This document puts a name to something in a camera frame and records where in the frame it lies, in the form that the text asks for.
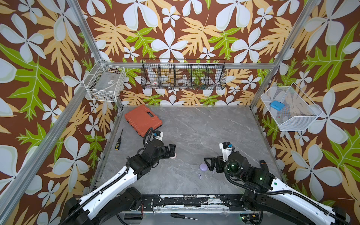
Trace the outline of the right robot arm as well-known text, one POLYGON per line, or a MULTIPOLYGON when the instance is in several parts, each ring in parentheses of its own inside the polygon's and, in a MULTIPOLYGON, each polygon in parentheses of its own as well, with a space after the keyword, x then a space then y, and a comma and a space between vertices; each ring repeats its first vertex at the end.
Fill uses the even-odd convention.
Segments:
POLYGON ((224 173, 233 185, 245 190, 240 202, 243 208, 255 212, 269 212, 296 225, 347 225, 346 213, 319 203, 291 188, 269 172, 265 161, 252 166, 238 151, 227 159, 206 157, 210 171, 224 173))

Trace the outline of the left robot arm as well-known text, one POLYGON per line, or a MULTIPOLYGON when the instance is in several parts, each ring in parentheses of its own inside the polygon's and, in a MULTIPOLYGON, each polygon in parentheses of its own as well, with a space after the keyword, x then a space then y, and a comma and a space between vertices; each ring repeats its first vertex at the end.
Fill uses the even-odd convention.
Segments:
POLYGON ((155 168, 161 159, 174 158, 176 145, 166 146, 162 133, 149 128, 143 147, 127 157, 125 166, 107 182, 79 199, 68 200, 61 225, 101 225, 122 211, 141 206, 142 195, 132 184, 155 168))

